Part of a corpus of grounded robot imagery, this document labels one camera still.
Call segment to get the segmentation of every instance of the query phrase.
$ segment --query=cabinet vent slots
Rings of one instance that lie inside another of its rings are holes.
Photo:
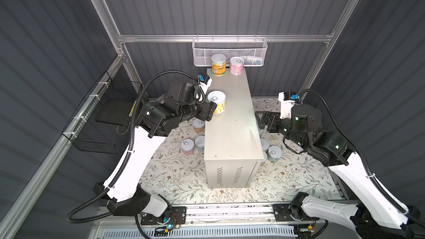
[[[221,184],[221,180],[223,178],[223,168],[217,169],[217,184]]]
[[[242,168],[238,168],[236,169],[236,174],[235,174],[235,178],[233,179],[233,183],[236,184],[237,182],[239,182],[239,178],[241,177],[241,173],[242,173]]]

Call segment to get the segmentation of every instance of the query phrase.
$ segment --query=pink can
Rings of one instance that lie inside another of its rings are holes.
[[[230,72],[233,75],[240,75],[243,72],[243,64],[245,63],[245,59],[239,56],[232,57],[230,59]]]

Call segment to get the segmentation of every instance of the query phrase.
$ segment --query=aluminum extrusion bar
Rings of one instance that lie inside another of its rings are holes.
[[[300,91],[302,91],[303,89],[309,89],[311,85],[313,84],[313,82],[315,81],[317,75],[319,74],[319,71],[321,70],[330,52],[332,51],[332,48],[334,47],[339,36],[341,35],[341,32],[343,31],[345,25],[347,24],[347,21],[350,18],[351,14],[353,13],[354,8],[357,6],[358,2],[359,0],[347,1],[343,11],[341,12],[341,15],[339,16],[335,24],[331,41],[328,44],[325,44],[325,46],[322,48],[310,72],[308,73],[307,78],[305,78],[305,81],[303,85],[301,86]]]
[[[120,41],[118,40],[118,35],[120,34],[120,31],[118,30],[118,27],[112,17],[112,14],[109,11],[106,1],[91,0],[91,2],[94,8],[96,9],[97,14],[99,15],[99,18],[103,24],[103,27],[108,33],[109,39],[112,42],[112,45],[114,46],[116,53],[119,54],[121,51],[124,51],[125,55],[127,56],[128,61],[124,62],[124,68],[128,74],[128,77],[130,77],[130,81],[141,83],[139,74],[137,73],[135,69],[133,61],[131,60],[131,57],[129,56],[127,49],[123,47]]]
[[[191,43],[198,41],[256,41],[266,38],[267,42],[319,42],[328,43],[332,35],[118,35],[121,43]]]
[[[104,85],[104,82],[109,79],[109,76],[115,76],[123,61],[124,56],[121,53],[115,58],[114,62],[107,70],[108,73],[105,73],[99,80],[99,83],[94,87],[91,95],[96,95],[100,91]],[[81,116],[84,111],[87,110],[91,101],[94,99],[95,96],[88,96],[86,102],[78,110],[77,116]],[[77,123],[78,119],[72,119],[66,131],[73,131]],[[15,203],[3,218],[3,221],[0,223],[0,238],[11,239],[15,236],[16,232],[19,230],[19,227],[22,225],[25,218],[31,211],[47,183],[50,181],[50,178],[53,176],[59,164],[62,162],[62,159],[67,154],[71,145],[72,143],[64,135],[60,136],[55,146],[49,152],[43,163],[40,165],[29,183],[19,195],[18,199],[16,199]]]

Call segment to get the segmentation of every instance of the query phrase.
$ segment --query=corrugated wall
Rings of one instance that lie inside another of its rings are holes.
[[[423,220],[424,19],[425,0],[361,0],[312,87],[381,182]],[[305,102],[323,110],[313,95]]]
[[[90,0],[0,0],[0,220],[115,56]],[[17,237],[87,233],[53,221],[90,198],[110,160],[71,150]]]
[[[121,34],[325,34],[330,33],[347,0],[106,0]],[[276,96],[299,89],[321,43],[269,43],[263,67],[247,69],[252,96]],[[128,43],[146,82],[164,69],[205,72],[193,66],[190,44]],[[157,81],[150,97],[168,90]]]
[[[206,67],[193,65],[190,43],[127,43],[131,58],[142,80],[167,69],[182,70],[197,76]],[[299,90],[310,71],[322,43],[270,43],[260,67],[247,67],[252,96],[277,96],[284,90]],[[171,76],[161,77],[148,88],[150,97],[166,93]]]

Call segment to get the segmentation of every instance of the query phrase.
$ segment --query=white box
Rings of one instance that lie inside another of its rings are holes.
[[[252,106],[247,74],[212,78],[211,91],[226,94],[224,112],[205,122],[205,169],[208,187],[249,187],[264,159],[260,136]]]

